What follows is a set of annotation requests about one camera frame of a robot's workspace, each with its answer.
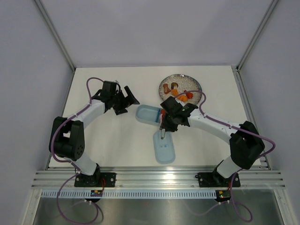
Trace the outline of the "orange shrimp food piece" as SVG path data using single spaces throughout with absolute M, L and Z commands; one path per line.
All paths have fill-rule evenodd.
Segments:
M 180 95 L 180 96 L 177 97 L 177 99 L 182 101 L 182 102 L 188 101 L 188 97 L 186 95 Z

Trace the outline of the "light blue lunch box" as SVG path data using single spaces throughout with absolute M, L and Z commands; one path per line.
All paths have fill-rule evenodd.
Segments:
M 160 115 L 162 108 L 150 106 L 150 105 L 140 105 L 138 106 L 135 117 L 136 119 L 145 124 L 160 126 Z

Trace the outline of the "red sausage food piece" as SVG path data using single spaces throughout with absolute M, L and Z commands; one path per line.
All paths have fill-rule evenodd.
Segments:
M 165 110 L 161 109 L 160 110 L 160 115 L 159 115 L 159 123 L 163 122 L 164 117 L 165 117 Z

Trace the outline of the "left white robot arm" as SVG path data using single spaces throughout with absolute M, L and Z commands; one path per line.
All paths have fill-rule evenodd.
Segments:
M 85 181 L 92 187 L 101 182 L 95 163 L 85 151 L 84 130 L 99 116 L 113 109 L 116 115 L 127 113 L 131 105 L 138 105 L 128 86 L 124 87 L 127 95 L 122 92 L 117 82 L 103 81 L 103 86 L 94 95 L 86 82 L 89 95 L 88 103 L 78 112 L 69 117 L 56 117 L 53 121 L 49 151 L 52 158 L 59 163 L 71 164 L 79 173 L 85 175 Z

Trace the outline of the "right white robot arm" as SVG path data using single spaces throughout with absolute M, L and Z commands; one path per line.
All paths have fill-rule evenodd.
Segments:
M 161 107 L 165 111 L 161 130 L 176 132 L 179 125 L 198 128 L 229 144 L 230 156 L 222 160 L 212 172 L 198 173 L 196 177 L 199 183 L 213 187 L 225 187 L 227 183 L 233 183 L 235 173 L 250 169 L 265 148 L 256 127 L 249 121 L 231 123 L 210 116 L 201 106 L 191 103 L 182 105 L 173 97 L 162 102 Z

